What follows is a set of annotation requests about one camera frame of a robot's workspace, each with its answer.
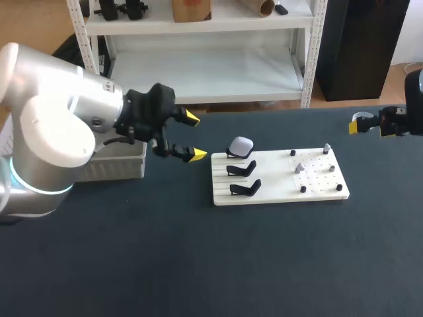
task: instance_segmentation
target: wooden floor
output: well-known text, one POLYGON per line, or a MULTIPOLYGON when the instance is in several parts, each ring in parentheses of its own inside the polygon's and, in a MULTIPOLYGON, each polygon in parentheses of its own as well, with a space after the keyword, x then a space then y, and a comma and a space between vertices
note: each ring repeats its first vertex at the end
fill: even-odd
MULTIPOLYGON (((0 0, 0 47, 18 42, 51 54, 73 33, 65 0, 0 0)), ((404 104, 404 65, 392 66, 380 99, 326 102, 315 85, 312 108, 404 104)), ((299 108, 299 101, 190 106, 195 112, 243 112, 299 108)), ((7 110, 0 109, 0 122, 7 110)))

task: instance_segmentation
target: table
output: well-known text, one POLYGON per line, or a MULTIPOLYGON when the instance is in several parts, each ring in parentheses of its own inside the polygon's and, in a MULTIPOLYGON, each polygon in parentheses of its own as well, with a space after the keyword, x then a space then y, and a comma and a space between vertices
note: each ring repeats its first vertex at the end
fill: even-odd
POLYGON ((143 180, 78 184, 51 215, 0 227, 1 315, 423 315, 423 138, 349 136, 357 111, 172 124, 209 153, 238 135, 257 151, 330 143, 350 198, 214 207, 210 156, 150 153, 143 180))

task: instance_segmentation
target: metal shelf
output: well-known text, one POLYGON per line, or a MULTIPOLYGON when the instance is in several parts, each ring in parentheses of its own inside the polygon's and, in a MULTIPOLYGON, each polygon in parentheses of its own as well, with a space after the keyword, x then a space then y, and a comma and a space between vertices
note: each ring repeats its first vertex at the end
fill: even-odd
POLYGON ((147 92, 172 87, 176 103, 301 99, 302 88, 288 48, 119 53, 111 78, 147 92))
POLYGON ((99 74, 97 36, 105 35, 112 78, 126 89, 163 83, 179 104, 301 99, 309 107, 328 0, 280 0, 289 14, 267 18, 237 0, 214 0, 212 19, 191 23, 174 22, 171 0, 144 1, 151 8, 143 20, 106 22, 90 0, 85 24, 79 0, 67 0, 87 70, 99 74))
POLYGON ((100 15, 91 15, 87 22, 88 35, 123 34, 180 34, 199 32, 225 32, 241 30, 275 30, 307 28, 313 23, 313 15, 305 0, 283 0, 289 11, 286 16, 273 12, 270 17, 257 17, 237 0, 214 1, 212 19, 202 22, 175 23, 172 5, 147 1, 150 9, 139 21, 131 21, 120 13, 119 19, 107 22, 100 15))

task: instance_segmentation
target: white wall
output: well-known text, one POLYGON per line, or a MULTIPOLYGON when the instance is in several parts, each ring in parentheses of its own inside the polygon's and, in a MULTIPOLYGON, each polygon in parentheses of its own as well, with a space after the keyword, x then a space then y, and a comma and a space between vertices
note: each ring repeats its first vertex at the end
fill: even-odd
POLYGON ((423 0, 410 0, 392 64, 423 62, 423 0))

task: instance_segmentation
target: black cabinet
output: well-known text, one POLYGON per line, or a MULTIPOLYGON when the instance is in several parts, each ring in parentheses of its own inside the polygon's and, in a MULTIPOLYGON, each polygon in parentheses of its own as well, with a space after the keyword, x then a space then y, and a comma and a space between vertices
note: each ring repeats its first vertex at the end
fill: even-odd
POLYGON ((328 101, 380 97, 409 2, 328 0, 316 70, 328 101))

